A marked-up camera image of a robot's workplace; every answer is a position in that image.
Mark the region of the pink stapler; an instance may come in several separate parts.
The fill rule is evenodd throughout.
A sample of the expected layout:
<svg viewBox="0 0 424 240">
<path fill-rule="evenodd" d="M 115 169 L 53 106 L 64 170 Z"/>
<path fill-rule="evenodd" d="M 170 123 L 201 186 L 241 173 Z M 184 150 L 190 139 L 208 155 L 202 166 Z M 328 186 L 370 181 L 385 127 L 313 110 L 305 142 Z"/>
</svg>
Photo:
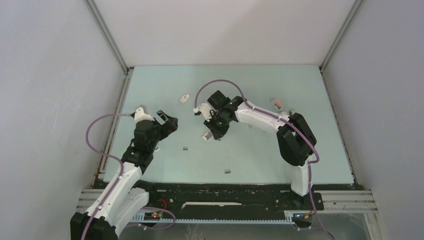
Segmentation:
<svg viewBox="0 0 424 240">
<path fill-rule="evenodd" d="M 282 111 L 284 109 L 284 104 L 282 100 L 278 98 L 273 98 L 271 99 L 270 102 L 273 105 L 273 107 L 276 108 L 277 110 Z"/>
</svg>

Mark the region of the white staple tray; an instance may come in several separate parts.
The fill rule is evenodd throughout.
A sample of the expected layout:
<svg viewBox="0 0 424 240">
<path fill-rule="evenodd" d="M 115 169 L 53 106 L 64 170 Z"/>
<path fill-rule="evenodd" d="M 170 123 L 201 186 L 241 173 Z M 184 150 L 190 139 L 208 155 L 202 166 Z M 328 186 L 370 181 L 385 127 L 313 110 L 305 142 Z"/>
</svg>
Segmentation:
<svg viewBox="0 0 424 240">
<path fill-rule="evenodd" d="M 202 135 L 204 141 L 208 141 L 211 138 L 213 138 L 213 133 L 210 130 Z"/>
</svg>

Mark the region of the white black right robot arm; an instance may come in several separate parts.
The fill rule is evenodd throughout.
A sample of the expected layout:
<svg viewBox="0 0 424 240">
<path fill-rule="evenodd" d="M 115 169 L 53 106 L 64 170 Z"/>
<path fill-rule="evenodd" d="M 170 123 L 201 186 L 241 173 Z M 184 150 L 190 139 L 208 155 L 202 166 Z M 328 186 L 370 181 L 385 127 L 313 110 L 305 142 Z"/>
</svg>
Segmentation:
<svg viewBox="0 0 424 240">
<path fill-rule="evenodd" d="M 309 191 L 313 184 L 308 164 L 312 160 L 317 139 L 301 114 L 271 112 L 253 105 L 242 96 L 230 99 L 219 90 L 206 103 L 195 107 L 193 112 L 196 116 L 204 117 L 203 124 L 215 140 L 225 136 L 232 122 L 275 134 L 282 159 L 292 166 L 291 204 L 297 209 L 304 209 L 310 204 Z"/>
</svg>

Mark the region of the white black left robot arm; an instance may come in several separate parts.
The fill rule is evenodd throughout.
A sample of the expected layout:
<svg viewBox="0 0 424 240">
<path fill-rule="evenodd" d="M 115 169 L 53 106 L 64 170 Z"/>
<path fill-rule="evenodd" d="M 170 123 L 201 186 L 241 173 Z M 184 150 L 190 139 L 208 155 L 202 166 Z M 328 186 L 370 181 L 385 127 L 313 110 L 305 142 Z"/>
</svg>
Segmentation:
<svg viewBox="0 0 424 240">
<path fill-rule="evenodd" d="M 149 189 L 152 183 L 144 181 L 143 186 L 137 186 L 137 183 L 152 162 L 158 143 L 178 129 L 176 117 L 161 110 L 157 115 L 164 123 L 159 123 L 143 106 L 133 113 L 123 114 L 133 118 L 135 129 L 134 137 L 121 158 L 95 149 L 89 141 L 90 132 L 86 132 L 89 148 L 116 160 L 119 167 L 94 203 L 84 213 L 76 212 L 72 216 L 72 240 L 117 240 L 139 210 L 156 206 L 158 194 Z"/>
</svg>

